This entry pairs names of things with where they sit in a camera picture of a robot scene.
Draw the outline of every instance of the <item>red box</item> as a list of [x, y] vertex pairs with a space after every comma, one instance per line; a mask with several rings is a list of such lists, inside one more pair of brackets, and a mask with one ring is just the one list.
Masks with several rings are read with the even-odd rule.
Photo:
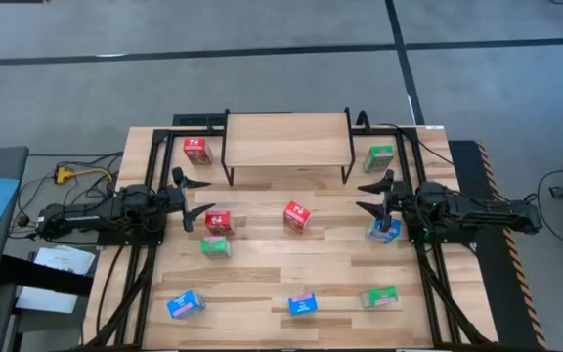
[[216, 236], [234, 234], [234, 219], [229, 211], [206, 211], [205, 227]]
[[312, 212], [291, 201], [283, 211], [283, 224], [299, 234], [308, 226]]
[[193, 165], [211, 165], [212, 151], [205, 138], [187, 138], [184, 140], [184, 153]]

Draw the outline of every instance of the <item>wooden plank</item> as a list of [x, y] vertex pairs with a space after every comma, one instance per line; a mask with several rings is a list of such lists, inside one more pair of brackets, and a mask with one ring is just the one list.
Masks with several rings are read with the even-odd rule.
[[230, 114], [226, 138], [228, 166], [351, 163], [344, 113]]
[[[428, 147], [451, 159], [444, 130], [419, 127], [417, 131]], [[151, 128], [131, 129], [119, 187], [143, 181], [151, 135]], [[199, 219], [195, 230], [185, 233], [181, 215], [169, 216], [165, 242], [158, 250], [152, 277], [144, 348], [331, 349], [431, 345], [416, 254], [407, 240], [405, 224], [392, 243], [367, 241], [370, 216], [355, 205], [357, 200], [379, 201], [379, 196], [357, 190], [359, 185], [375, 182], [382, 176], [364, 173], [361, 163], [369, 146], [395, 144], [394, 137], [354, 138], [357, 160], [347, 185], [341, 184], [338, 168], [242, 167], [236, 169], [233, 187], [227, 184], [219, 161], [221, 138], [207, 140], [215, 155], [211, 166], [191, 165], [182, 151], [182, 138], [175, 143], [171, 164], [181, 166], [189, 178], [213, 183], [204, 189], [187, 191], [191, 207], [215, 202], [217, 209], [233, 211], [237, 225], [236, 234], [230, 237], [233, 255], [229, 259], [207, 259], [199, 252], [198, 240], [209, 234], [203, 221]], [[407, 155], [412, 182], [417, 184], [410, 149]], [[427, 151], [422, 152], [422, 157], [430, 180], [458, 189], [452, 165]], [[161, 157], [155, 180], [159, 177], [160, 164]], [[402, 179], [397, 157], [391, 168], [395, 170], [395, 179]], [[290, 200], [313, 211], [308, 231], [303, 235], [282, 226], [283, 208]], [[401, 218], [399, 213], [393, 216]], [[129, 250], [123, 250], [108, 284], [103, 323], [121, 299]], [[443, 245], [443, 251], [455, 301], [481, 333], [496, 340], [477, 259], [461, 245]], [[99, 257], [84, 323], [86, 339], [95, 335], [99, 297], [115, 253], [116, 248], [106, 248]], [[370, 310], [362, 307], [360, 293], [389, 285], [397, 288], [399, 302]], [[171, 320], [166, 302], [188, 289], [205, 298], [207, 309], [186, 321]], [[316, 294], [319, 311], [310, 316], [290, 317], [287, 299], [309, 292]], [[447, 339], [444, 309], [439, 298], [436, 300], [443, 338]], [[126, 341], [132, 340], [137, 306], [132, 312]]]

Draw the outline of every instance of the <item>green box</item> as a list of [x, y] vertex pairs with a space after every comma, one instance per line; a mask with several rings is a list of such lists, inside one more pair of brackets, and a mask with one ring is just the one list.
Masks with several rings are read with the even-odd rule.
[[364, 160], [364, 172], [385, 171], [395, 158], [392, 146], [371, 146]]
[[388, 305], [399, 301], [397, 289], [394, 286], [374, 288], [360, 294], [362, 306], [367, 308]]
[[201, 253], [210, 259], [229, 258], [232, 248], [225, 236], [208, 236], [201, 240]]

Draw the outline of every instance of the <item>small carton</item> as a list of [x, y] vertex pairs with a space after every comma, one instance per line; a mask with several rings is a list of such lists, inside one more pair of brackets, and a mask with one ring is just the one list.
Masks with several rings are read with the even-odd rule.
[[205, 227], [215, 236], [234, 234], [234, 219], [229, 211], [206, 211]]
[[212, 151], [205, 138], [186, 138], [184, 153], [193, 165], [211, 165]]
[[283, 224], [293, 231], [303, 234], [308, 226], [312, 212], [303, 206], [291, 201], [283, 211]]
[[201, 253], [210, 259], [232, 256], [230, 241], [225, 236], [208, 236], [201, 239]]
[[381, 231], [381, 220], [373, 219], [368, 225], [367, 237], [370, 240], [389, 243], [401, 234], [401, 220], [392, 219], [390, 229], [387, 232]]
[[394, 157], [392, 146], [372, 146], [364, 159], [364, 172], [384, 171]]
[[399, 295], [394, 286], [374, 288], [360, 294], [360, 301], [362, 301], [362, 306], [368, 309], [398, 302]]
[[171, 299], [166, 303], [166, 306], [173, 319], [186, 319], [193, 313], [205, 309], [203, 298], [191, 290]]
[[288, 298], [288, 305], [290, 307], [290, 315], [293, 316], [316, 312], [319, 309], [317, 297], [314, 293]]

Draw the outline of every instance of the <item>white paper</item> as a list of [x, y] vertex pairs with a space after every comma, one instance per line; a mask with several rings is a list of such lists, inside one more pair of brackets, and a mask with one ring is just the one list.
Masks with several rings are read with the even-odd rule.
[[[55, 248], [40, 248], [34, 263], [85, 275], [93, 264], [93, 260], [95, 260], [93, 253], [58, 245]], [[76, 301], [77, 296], [72, 294], [24, 287], [17, 300], [17, 308], [72, 313]]]

